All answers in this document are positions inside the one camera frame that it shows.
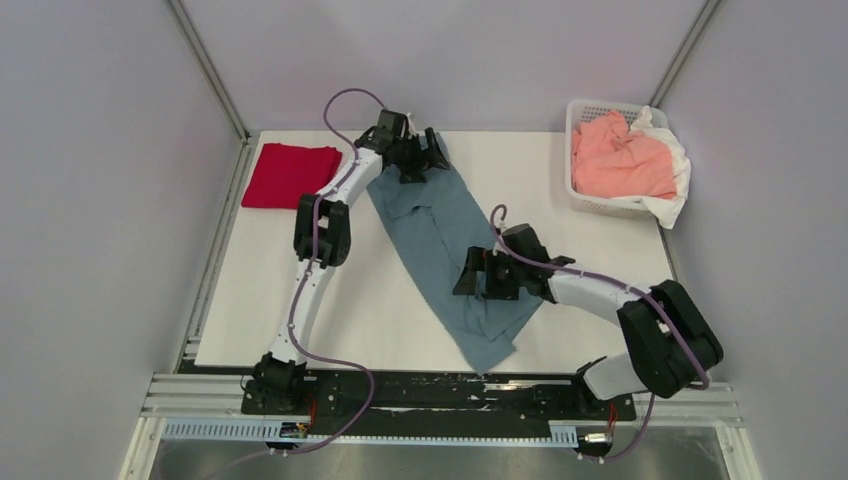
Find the blue-grey t-shirt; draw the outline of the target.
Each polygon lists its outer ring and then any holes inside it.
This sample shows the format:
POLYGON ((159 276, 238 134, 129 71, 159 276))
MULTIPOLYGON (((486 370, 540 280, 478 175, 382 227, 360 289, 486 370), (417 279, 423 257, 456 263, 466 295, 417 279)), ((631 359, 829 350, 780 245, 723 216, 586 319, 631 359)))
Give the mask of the blue-grey t-shirt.
POLYGON ((470 247, 495 244, 489 222, 455 169, 431 169, 423 183, 403 184, 390 166, 367 187, 401 262, 471 368, 487 372, 514 351, 513 341, 541 307, 524 289, 519 298, 455 295, 470 247))

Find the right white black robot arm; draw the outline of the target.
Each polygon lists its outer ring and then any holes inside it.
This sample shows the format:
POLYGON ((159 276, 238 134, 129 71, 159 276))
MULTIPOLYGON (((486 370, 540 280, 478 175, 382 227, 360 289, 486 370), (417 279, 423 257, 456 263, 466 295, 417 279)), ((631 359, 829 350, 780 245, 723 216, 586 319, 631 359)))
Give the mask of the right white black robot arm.
POLYGON ((668 399, 685 388, 705 389, 708 371, 724 350, 686 289, 668 279, 647 288, 582 269, 550 256, 534 229, 520 224, 497 231, 490 249, 472 246, 453 288, 456 296, 516 301, 525 292, 578 308, 620 328, 627 348, 581 367, 571 403, 596 417, 621 395, 648 392, 668 399))

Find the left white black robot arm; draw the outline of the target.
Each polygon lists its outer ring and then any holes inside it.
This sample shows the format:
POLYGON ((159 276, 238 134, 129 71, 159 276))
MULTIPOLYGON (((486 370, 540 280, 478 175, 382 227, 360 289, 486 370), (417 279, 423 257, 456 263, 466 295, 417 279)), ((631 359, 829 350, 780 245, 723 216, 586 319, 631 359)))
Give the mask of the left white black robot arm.
POLYGON ((410 115, 382 109, 375 125, 351 142, 352 155, 328 184, 299 200, 293 248, 295 284, 284 322, 243 387, 242 412, 287 415, 306 399, 307 350, 303 335, 313 326, 325 291, 352 249, 350 210, 385 170, 401 184, 423 184, 431 169, 451 167, 436 131, 413 128, 410 115))

